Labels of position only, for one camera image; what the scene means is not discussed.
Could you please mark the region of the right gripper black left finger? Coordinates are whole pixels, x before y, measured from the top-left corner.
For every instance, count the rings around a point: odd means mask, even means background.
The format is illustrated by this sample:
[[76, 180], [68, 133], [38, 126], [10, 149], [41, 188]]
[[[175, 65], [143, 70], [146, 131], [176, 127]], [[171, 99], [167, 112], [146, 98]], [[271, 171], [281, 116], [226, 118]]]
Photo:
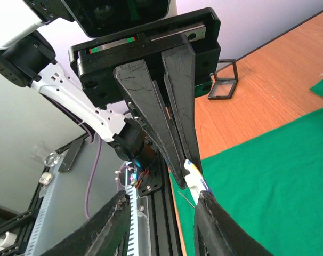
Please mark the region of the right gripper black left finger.
[[127, 255], [130, 216], [130, 196], [120, 190], [79, 229], [43, 255]]

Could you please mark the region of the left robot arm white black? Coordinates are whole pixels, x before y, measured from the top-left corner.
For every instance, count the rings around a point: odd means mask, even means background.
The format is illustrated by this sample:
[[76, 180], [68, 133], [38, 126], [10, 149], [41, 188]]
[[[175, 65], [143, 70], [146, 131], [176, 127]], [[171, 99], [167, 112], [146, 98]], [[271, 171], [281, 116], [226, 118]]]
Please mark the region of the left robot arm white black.
[[0, 1], [0, 74], [59, 103], [117, 155], [156, 147], [180, 188], [200, 167], [194, 99], [220, 55], [221, 21], [175, 1]]

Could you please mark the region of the round blue brooch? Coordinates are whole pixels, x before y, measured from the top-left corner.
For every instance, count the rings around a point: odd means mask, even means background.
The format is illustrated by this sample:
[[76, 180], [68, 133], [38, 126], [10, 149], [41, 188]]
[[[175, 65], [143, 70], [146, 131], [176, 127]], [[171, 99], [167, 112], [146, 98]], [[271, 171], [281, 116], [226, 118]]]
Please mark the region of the round blue brooch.
[[212, 190], [205, 181], [199, 169], [194, 165], [194, 163], [188, 159], [184, 162], [184, 168], [189, 173], [184, 177], [188, 188], [190, 189], [191, 196], [195, 204], [198, 204], [199, 196], [201, 191], [207, 191], [213, 195]]

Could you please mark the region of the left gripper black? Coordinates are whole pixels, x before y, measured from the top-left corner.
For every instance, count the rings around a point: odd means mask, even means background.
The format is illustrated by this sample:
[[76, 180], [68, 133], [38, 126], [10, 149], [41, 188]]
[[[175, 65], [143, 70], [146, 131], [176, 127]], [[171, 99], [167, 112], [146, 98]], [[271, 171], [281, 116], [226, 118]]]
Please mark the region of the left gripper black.
[[[80, 43], [68, 51], [70, 66], [94, 106], [122, 101], [116, 81], [120, 84], [180, 187], [186, 186], [185, 159], [202, 170], [195, 96], [210, 91], [210, 74], [221, 52], [220, 26], [215, 11], [206, 7]], [[152, 81], [163, 81], [163, 75], [179, 138], [158, 84]]]

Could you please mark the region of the green t-shirt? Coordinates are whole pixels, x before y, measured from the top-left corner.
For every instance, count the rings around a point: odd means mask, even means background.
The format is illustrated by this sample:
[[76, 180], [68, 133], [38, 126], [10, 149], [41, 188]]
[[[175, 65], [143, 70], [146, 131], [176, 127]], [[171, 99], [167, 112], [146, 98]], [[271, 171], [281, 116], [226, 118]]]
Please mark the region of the green t-shirt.
[[217, 201], [274, 255], [323, 255], [323, 108], [202, 160]]

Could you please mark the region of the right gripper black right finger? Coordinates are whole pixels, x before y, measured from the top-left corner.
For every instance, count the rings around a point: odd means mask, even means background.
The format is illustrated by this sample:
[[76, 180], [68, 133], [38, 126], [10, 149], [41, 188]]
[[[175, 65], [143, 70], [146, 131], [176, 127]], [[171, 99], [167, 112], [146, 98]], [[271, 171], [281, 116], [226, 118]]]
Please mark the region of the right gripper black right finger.
[[271, 255], [207, 191], [199, 194], [193, 230], [195, 255]]

